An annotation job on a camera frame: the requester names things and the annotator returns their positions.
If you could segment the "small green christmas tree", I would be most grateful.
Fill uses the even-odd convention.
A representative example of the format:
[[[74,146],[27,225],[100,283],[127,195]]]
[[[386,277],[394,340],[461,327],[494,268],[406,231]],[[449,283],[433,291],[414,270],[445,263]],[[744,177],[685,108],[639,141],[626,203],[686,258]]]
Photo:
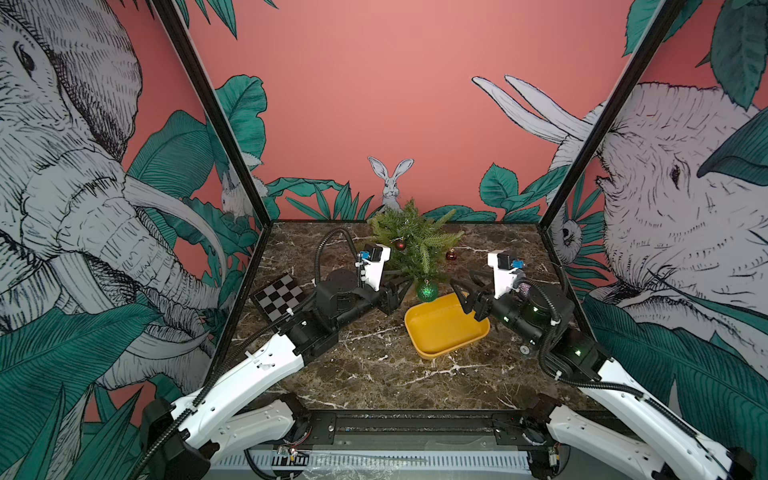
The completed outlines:
[[[382,208],[367,223],[375,242],[391,248],[388,269],[401,270],[413,277],[416,290],[422,279],[435,281],[439,285],[445,281],[445,254],[459,243],[463,235],[461,231],[445,230],[445,225],[456,212],[455,208],[445,207],[436,215],[422,214],[411,199],[400,210]],[[406,243],[403,251],[395,247],[398,239]]]

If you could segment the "green glitter ball ornament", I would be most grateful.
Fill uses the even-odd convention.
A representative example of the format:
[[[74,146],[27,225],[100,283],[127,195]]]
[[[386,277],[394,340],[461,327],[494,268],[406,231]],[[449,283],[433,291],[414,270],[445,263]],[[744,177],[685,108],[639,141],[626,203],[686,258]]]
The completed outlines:
[[[432,302],[439,296],[439,284],[429,279],[422,279],[416,287],[416,295],[421,302]]]

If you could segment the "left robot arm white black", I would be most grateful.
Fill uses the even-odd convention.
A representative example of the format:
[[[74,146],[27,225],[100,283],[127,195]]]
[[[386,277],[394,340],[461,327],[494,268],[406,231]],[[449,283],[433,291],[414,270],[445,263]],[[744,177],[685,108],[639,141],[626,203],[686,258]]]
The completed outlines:
[[[308,438],[307,410],[293,394],[248,410],[273,385],[333,348],[341,330],[377,309],[399,308],[412,281],[388,271],[383,244],[353,249],[355,268],[315,277],[315,289],[266,329],[271,338],[256,352],[238,353],[238,364],[174,402],[160,399],[143,412],[142,456],[131,479],[202,479],[212,466],[261,443]]]

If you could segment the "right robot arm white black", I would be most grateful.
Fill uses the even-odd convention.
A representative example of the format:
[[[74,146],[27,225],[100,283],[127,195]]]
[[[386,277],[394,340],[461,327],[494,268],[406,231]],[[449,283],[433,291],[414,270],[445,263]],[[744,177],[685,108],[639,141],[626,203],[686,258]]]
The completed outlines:
[[[527,440],[580,450],[631,479],[751,479],[757,462],[746,450],[707,437],[642,387],[596,340],[572,327],[575,304],[558,287],[515,270],[473,271],[451,280],[462,307],[476,320],[493,319],[537,355],[551,379],[597,401],[632,431],[623,435],[562,402],[540,395],[520,420]]]

